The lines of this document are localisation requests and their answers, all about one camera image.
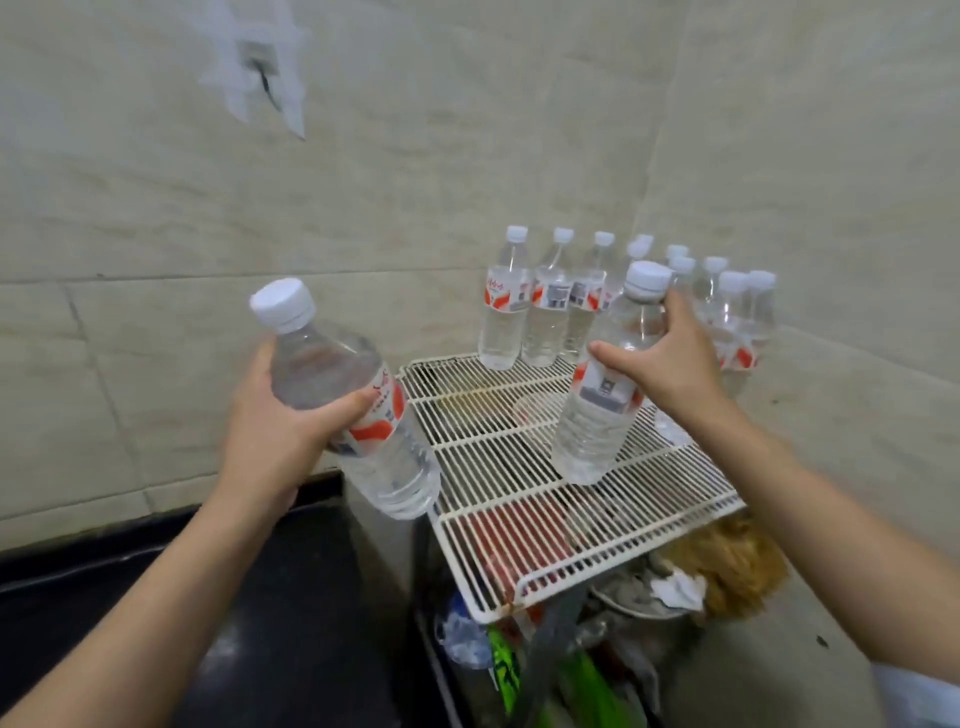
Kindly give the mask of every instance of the right hand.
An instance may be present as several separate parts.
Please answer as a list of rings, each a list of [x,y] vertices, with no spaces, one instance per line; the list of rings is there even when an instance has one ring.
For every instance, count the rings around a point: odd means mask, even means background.
[[[601,364],[635,381],[644,395],[681,425],[705,406],[729,402],[720,384],[716,351],[683,294],[667,291],[667,332],[645,351],[627,351],[593,341],[588,350]]]

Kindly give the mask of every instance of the white plastic container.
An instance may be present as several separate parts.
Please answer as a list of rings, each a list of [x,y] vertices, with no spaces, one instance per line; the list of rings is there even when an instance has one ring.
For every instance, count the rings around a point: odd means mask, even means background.
[[[670,259],[670,270],[673,278],[670,280],[670,287],[682,293],[686,299],[693,303],[693,274],[697,268],[697,261],[692,257],[677,255]],[[677,425],[674,419],[661,409],[654,415],[654,428],[660,435],[676,446],[688,445],[693,442],[686,430]]]
[[[777,328],[774,313],[776,288],[777,275],[770,271],[751,271],[747,274],[747,290],[750,294],[750,321],[747,329],[754,349],[753,366],[759,363],[763,350],[770,343]]]
[[[607,273],[614,267],[612,232],[598,231],[593,235],[593,247],[574,271],[570,288],[570,319],[566,325],[562,356],[574,363],[580,359],[584,337],[600,310],[603,285]]]
[[[532,283],[527,229],[511,225],[496,263],[487,269],[477,355],[488,369],[510,369],[520,356]]]
[[[534,292],[520,351],[520,358],[532,367],[549,367],[564,345],[573,284],[566,249],[571,240],[572,230],[556,228],[553,245],[534,270]]]
[[[264,286],[250,308],[276,332],[271,378],[274,395],[287,406],[314,409],[362,387],[379,390],[370,412],[328,447],[375,508],[399,520],[425,513],[440,492],[440,466],[370,339],[315,320],[317,307],[299,279]]]
[[[597,317],[588,341],[645,350],[666,331],[663,295],[670,269],[649,260],[630,266],[623,295]],[[613,467],[643,393],[627,376],[608,370],[585,353],[577,364],[553,441],[553,467],[567,481],[591,485]]]
[[[719,255],[704,258],[703,269],[693,281],[694,310],[698,318],[709,324],[716,312],[719,296],[720,274],[727,270],[730,262]]]
[[[754,360],[744,305],[746,291],[746,273],[721,273],[717,283],[715,306],[708,324],[710,338],[713,339],[720,363],[720,380],[727,395],[732,398],[743,391]]]
[[[653,235],[638,235],[627,246],[627,255],[618,264],[607,271],[607,279],[603,284],[603,296],[600,300],[600,310],[606,311],[610,304],[623,293],[623,283],[627,279],[627,271],[635,260],[642,260],[650,254],[654,245]]]
[[[688,257],[690,249],[686,245],[668,245],[666,255],[663,256],[663,265],[670,267],[670,261],[675,257]]]

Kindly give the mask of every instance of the finger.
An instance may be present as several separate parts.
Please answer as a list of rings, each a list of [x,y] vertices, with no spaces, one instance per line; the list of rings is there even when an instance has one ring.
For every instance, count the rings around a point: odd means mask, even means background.
[[[253,359],[250,363],[250,369],[247,372],[248,378],[260,377],[270,372],[270,362],[274,360],[274,350],[276,349],[276,335],[271,334],[256,348]]]
[[[676,288],[670,288],[663,298],[663,307],[666,309],[666,328],[689,328],[697,324],[697,316],[686,296]]]
[[[593,354],[593,358],[607,367],[616,369],[621,374],[625,374],[631,379],[637,379],[641,376],[640,352],[628,352],[613,344],[605,341],[591,341],[588,351]]]
[[[347,429],[370,412],[379,395],[373,387],[365,387],[303,414],[309,420],[313,434],[317,438],[327,438],[334,432]]]

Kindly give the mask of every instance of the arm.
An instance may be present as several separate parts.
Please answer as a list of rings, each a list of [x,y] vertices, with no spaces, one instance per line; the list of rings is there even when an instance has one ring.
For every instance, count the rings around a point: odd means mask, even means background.
[[[2,728],[163,724],[244,574],[331,434],[363,415],[361,390],[296,412],[270,390],[273,343],[234,395],[210,498],[89,635],[2,719]]]
[[[805,469],[720,385],[713,346],[682,296],[646,352],[590,352],[632,377],[750,505],[857,646],[876,662],[960,684],[960,570]]]

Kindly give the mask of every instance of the brown object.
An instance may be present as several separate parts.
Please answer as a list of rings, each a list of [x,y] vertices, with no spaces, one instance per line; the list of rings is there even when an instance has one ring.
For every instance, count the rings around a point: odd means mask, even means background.
[[[660,549],[675,566],[707,579],[707,616],[743,619],[763,611],[764,600],[788,575],[774,540],[743,510],[699,528]]]

